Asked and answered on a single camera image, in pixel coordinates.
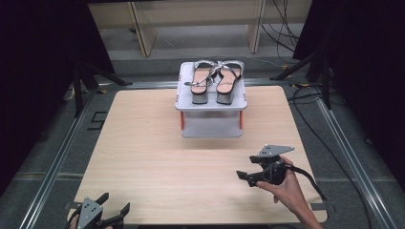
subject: high heel sandal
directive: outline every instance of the high heel sandal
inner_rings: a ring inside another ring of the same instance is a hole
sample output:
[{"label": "high heel sandal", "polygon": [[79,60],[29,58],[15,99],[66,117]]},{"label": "high heel sandal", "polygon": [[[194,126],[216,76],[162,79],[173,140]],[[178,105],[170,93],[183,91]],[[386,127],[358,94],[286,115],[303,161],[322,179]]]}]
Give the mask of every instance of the high heel sandal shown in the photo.
[{"label": "high heel sandal", "polygon": [[193,104],[205,104],[208,102],[207,87],[214,83],[217,74],[215,69],[217,63],[210,60],[199,60],[194,62],[193,82],[185,82],[184,85],[191,86]]},{"label": "high heel sandal", "polygon": [[245,64],[239,60],[219,61],[217,68],[220,69],[220,78],[222,79],[217,86],[217,102],[230,105],[233,100],[235,83],[242,78]]}]

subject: wooden table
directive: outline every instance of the wooden table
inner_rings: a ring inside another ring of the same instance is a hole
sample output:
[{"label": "wooden table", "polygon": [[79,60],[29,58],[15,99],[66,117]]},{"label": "wooden table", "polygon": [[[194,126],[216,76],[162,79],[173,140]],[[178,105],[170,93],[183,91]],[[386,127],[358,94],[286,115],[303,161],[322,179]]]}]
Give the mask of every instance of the wooden table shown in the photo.
[{"label": "wooden table", "polygon": [[[103,218],[131,202],[127,224],[296,222],[272,194],[250,188],[237,170],[261,171],[249,156],[265,144],[293,146],[285,156],[312,174],[282,88],[246,87],[244,133],[238,138],[184,138],[176,90],[118,92],[75,201],[109,192]],[[322,202],[297,175],[308,203]],[[326,211],[314,211],[319,221]]]}]

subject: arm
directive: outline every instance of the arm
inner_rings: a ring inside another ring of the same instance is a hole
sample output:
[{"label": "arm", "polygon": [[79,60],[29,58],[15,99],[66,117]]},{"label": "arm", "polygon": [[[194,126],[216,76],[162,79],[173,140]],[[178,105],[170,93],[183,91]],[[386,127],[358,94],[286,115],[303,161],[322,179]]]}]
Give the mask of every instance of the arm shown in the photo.
[{"label": "arm", "polygon": [[[283,156],[282,159],[286,163],[292,164],[290,160]],[[264,181],[259,181],[257,182],[257,186],[272,193],[274,195],[274,202],[280,200],[306,228],[322,228],[321,224],[307,205],[307,201],[304,198],[297,176],[291,170],[287,170],[286,178],[280,185],[272,185]]]}]

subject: sandal strap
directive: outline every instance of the sandal strap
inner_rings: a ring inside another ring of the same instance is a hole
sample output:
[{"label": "sandal strap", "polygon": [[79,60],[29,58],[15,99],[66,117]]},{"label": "sandal strap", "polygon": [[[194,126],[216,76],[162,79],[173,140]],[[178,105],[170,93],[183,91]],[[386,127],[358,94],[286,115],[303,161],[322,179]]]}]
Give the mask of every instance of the sandal strap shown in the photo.
[{"label": "sandal strap", "polygon": [[[230,68],[228,65],[238,65],[241,69],[240,74],[236,75],[235,71]],[[232,72],[233,76],[235,76],[235,78],[238,78],[240,75],[244,74],[244,70],[245,70],[245,63],[239,60],[225,60],[225,61],[218,61],[218,65],[215,68],[215,70],[217,69],[227,69],[230,72]]]},{"label": "sandal strap", "polygon": [[[194,71],[197,70],[199,68],[199,66],[201,64],[207,64],[209,66],[211,66],[211,68],[209,69],[208,75],[206,76],[206,78],[200,80],[199,82],[193,83],[193,82],[184,82],[185,86],[195,86],[195,87],[209,87],[214,83],[214,79],[212,78],[211,75],[213,75],[216,71],[215,67],[217,66],[217,63],[215,63],[212,60],[198,60],[196,62],[194,62]],[[207,80],[207,83],[205,85],[201,85],[205,80]]]},{"label": "sandal strap", "polygon": [[211,67],[214,67],[214,66],[217,65],[217,63],[215,63],[212,60],[204,60],[204,59],[202,59],[202,60],[198,60],[198,61],[194,62],[194,70],[196,70],[199,67],[199,65],[201,65],[201,64],[208,64]]}]

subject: white platform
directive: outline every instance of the white platform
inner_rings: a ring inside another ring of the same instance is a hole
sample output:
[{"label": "white platform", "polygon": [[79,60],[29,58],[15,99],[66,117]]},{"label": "white platform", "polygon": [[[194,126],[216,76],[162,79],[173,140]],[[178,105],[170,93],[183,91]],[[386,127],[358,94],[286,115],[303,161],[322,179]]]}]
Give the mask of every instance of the white platform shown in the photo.
[{"label": "white platform", "polygon": [[193,104],[190,86],[185,82],[193,81],[193,62],[181,64],[176,109],[183,113],[184,137],[239,137],[242,135],[242,110],[247,106],[245,83],[242,77],[235,84],[232,104],[217,103],[217,85],[221,80],[214,78],[213,85],[208,87],[208,102]]}]

